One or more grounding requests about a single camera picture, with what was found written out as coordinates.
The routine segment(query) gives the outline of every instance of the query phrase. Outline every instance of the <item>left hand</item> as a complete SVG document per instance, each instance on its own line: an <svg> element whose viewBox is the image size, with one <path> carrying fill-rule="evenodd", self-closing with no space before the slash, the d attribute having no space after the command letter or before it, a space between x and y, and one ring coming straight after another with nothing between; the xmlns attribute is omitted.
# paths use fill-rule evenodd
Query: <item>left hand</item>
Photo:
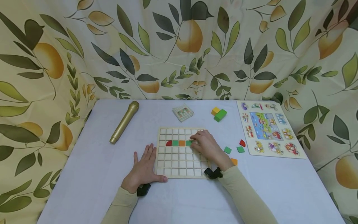
<svg viewBox="0 0 358 224"><path fill-rule="evenodd" d="M145 147L140 161L137 152L134 152L134 165L129 174L124 178L121 187L133 194L141 184L148 184L154 181L167 182L168 178L162 175L155 175L153 171L156 156L156 147L153 143Z"/></svg>

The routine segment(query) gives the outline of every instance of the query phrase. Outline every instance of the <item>golden microphone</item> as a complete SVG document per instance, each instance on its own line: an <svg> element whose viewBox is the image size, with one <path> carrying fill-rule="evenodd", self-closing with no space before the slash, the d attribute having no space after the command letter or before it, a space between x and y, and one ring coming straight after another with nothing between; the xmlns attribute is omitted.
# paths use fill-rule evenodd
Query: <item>golden microphone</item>
<svg viewBox="0 0 358 224"><path fill-rule="evenodd" d="M110 143L115 144L118 141L118 139L123 134L128 123L131 121L132 117L134 116L134 114L137 112L138 109L139 109L139 103L137 101L133 101L129 104L126 114L122 118L121 122L119 123L118 127L116 128L110 139Z"/></svg>

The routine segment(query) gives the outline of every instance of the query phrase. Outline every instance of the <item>orange tile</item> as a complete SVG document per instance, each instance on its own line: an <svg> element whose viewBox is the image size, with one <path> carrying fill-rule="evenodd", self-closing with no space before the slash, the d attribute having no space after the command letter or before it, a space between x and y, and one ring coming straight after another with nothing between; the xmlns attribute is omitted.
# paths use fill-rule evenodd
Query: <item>orange tile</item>
<svg viewBox="0 0 358 224"><path fill-rule="evenodd" d="M185 141L180 140L180 141L179 141L179 146L185 146Z"/></svg>
<svg viewBox="0 0 358 224"><path fill-rule="evenodd" d="M234 159L234 158L230 158L230 159L231 159L232 163L233 163L235 166L237 166L237 159Z"/></svg>

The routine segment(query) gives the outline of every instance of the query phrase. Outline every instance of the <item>floral curtain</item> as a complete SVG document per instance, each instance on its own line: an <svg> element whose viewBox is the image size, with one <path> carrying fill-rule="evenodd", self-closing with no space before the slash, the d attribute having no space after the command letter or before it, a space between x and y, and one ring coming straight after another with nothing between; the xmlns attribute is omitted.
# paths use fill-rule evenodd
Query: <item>floral curtain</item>
<svg viewBox="0 0 358 224"><path fill-rule="evenodd" d="M97 99L279 102L358 223L358 1L0 6L0 224L36 223Z"/></svg>

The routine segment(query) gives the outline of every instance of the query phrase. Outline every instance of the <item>green cube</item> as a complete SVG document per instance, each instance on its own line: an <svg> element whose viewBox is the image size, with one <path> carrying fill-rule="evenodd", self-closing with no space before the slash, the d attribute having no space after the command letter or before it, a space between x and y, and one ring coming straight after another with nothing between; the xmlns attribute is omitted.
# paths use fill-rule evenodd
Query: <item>green cube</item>
<svg viewBox="0 0 358 224"><path fill-rule="evenodd" d="M214 117L214 120L220 122L225 116L227 112L224 109L221 109Z"/></svg>
<svg viewBox="0 0 358 224"><path fill-rule="evenodd" d="M239 153L245 152L244 147L242 147L242 146L239 146L239 147L236 147L236 148L237 148L237 151L238 151Z"/></svg>
<svg viewBox="0 0 358 224"><path fill-rule="evenodd" d="M224 152L226 152L227 154L231 153L231 149L229 147L225 147Z"/></svg>

